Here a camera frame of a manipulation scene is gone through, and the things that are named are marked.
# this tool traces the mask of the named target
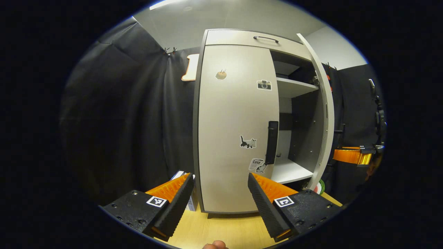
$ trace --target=cabinet shelf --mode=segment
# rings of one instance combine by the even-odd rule
[[[284,98],[297,97],[319,89],[318,86],[279,77],[277,77],[277,87],[278,96]]]
[[[288,158],[277,157],[274,163],[271,180],[283,184],[303,180],[311,176],[312,172]]]

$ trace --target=white cabinet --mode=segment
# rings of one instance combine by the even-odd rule
[[[332,95],[318,57],[301,35],[299,39],[254,31],[205,31],[193,129],[195,179],[203,212],[257,211],[247,187],[249,172],[279,183],[310,179],[310,189],[323,174],[332,144],[327,133],[333,133]],[[276,61],[296,65],[300,68],[296,72],[305,70],[303,75],[318,75],[319,86],[292,76],[277,77]],[[297,123],[294,118],[291,128],[280,122],[289,131],[277,134],[268,127],[270,121],[280,121],[279,98],[291,99],[292,113],[300,113],[294,117],[301,120]],[[309,105],[303,105],[304,98]],[[275,158],[277,147],[285,153]],[[260,164],[265,160],[272,163]]]

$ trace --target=ceiling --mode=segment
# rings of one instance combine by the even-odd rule
[[[298,40],[325,27],[302,9],[277,0],[182,0],[134,14],[135,19],[162,46],[199,47],[211,28],[262,31]]]

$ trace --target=ceiling light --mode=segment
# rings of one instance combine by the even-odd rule
[[[165,6],[167,4],[171,4],[171,3],[175,3],[175,2],[179,2],[179,1],[183,1],[183,0],[164,0],[164,1],[161,1],[157,4],[152,5],[151,7],[149,7],[149,10],[153,10],[153,9]]]

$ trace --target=table surface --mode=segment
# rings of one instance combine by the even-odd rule
[[[321,196],[342,206],[326,193]],[[224,241],[229,249],[265,248],[277,244],[258,213],[208,214],[200,212],[199,205],[195,212],[185,210],[174,235],[166,243],[183,249],[200,249],[214,240]]]

